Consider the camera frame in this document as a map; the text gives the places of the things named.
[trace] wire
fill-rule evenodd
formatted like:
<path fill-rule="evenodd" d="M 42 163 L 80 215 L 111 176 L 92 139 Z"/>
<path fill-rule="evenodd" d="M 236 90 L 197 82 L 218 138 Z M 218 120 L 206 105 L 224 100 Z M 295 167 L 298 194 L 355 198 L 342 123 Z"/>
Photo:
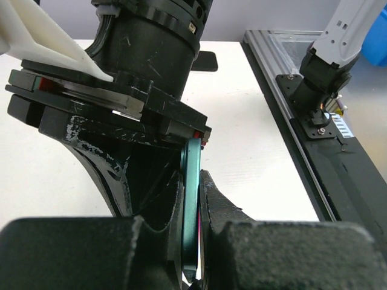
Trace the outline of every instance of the wire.
<path fill-rule="evenodd" d="M 105 44 L 110 34 L 110 31 L 113 27 L 114 19 L 115 19 L 114 15 L 102 16 L 97 30 L 97 35 L 96 35 L 96 38 L 94 39 L 93 44 L 91 44 L 87 49 L 85 49 L 86 53 L 90 57 L 93 58 L 94 56 L 96 56 L 103 48 L 103 45 Z"/>

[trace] blue container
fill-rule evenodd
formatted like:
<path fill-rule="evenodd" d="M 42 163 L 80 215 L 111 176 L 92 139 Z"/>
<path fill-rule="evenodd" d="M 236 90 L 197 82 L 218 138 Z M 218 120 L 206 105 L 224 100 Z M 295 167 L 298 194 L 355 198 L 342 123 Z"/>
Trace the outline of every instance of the blue container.
<path fill-rule="evenodd" d="M 368 32 L 362 53 L 371 64 L 387 66 L 387 6 Z"/>

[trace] gray wall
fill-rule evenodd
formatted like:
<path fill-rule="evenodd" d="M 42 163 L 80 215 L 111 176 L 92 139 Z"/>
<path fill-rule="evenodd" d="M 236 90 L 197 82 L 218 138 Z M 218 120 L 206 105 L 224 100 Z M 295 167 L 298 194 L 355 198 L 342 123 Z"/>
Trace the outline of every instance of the gray wall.
<path fill-rule="evenodd" d="M 202 40 L 241 41 L 246 29 L 323 30 L 339 0 L 214 0 Z M 74 39 L 92 39 L 98 19 L 90 0 L 41 0 Z"/>

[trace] bolt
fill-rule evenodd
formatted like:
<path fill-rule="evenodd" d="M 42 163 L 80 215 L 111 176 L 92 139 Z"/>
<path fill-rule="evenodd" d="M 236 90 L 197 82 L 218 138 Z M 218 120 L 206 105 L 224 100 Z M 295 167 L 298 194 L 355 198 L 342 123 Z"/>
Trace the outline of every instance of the bolt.
<path fill-rule="evenodd" d="M 320 129 L 317 130 L 317 133 L 319 135 L 324 135 L 325 134 L 325 129 L 324 128 L 320 128 Z"/>

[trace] white robotic arm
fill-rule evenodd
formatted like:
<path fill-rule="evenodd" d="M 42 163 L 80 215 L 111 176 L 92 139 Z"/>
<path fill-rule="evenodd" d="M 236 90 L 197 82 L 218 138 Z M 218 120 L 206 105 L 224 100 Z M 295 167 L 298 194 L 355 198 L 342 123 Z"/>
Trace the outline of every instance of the white robotic arm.
<path fill-rule="evenodd" d="M 0 0 L 2 53 L 113 81 L 33 0 Z"/>
<path fill-rule="evenodd" d="M 354 60 L 372 24 L 387 0 L 341 0 L 320 38 L 313 44 L 316 55 L 339 68 Z"/>

